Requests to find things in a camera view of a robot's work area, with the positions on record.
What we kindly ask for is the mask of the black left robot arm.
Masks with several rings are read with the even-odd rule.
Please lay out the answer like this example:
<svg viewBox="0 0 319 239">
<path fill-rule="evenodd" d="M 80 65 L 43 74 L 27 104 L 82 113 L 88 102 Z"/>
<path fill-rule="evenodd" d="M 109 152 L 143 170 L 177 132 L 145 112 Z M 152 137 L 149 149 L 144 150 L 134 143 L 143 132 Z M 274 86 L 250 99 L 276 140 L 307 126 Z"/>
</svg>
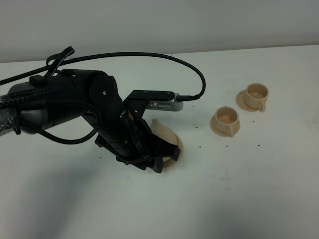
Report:
<svg viewBox="0 0 319 239">
<path fill-rule="evenodd" d="M 146 109 L 173 110 L 177 94 L 134 90 L 125 99 L 116 80 L 102 71 L 63 70 L 53 77 L 32 76 L 0 98 L 0 132 L 40 134 L 60 144 L 91 138 L 118 162 L 156 173 L 182 156 L 180 138 L 158 120 L 143 119 Z M 62 139 L 48 129 L 82 117 L 92 131 L 79 139 Z"/>
</svg>

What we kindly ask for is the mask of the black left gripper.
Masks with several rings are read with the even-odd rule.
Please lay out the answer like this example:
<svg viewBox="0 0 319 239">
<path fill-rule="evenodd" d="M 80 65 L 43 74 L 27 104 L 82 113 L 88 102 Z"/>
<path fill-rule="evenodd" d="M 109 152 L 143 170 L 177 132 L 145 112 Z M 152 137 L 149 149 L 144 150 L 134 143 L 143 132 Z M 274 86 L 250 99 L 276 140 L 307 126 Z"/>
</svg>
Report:
<svg viewBox="0 0 319 239">
<path fill-rule="evenodd" d="M 95 143 L 113 153 L 119 162 L 141 170 L 150 168 L 158 174 L 163 170 L 162 158 L 176 161 L 179 155 L 176 145 L 152 134 L 145 120 L 129 110 L 121 110 L 112 125 L 102 126 Z"/>
</svg>

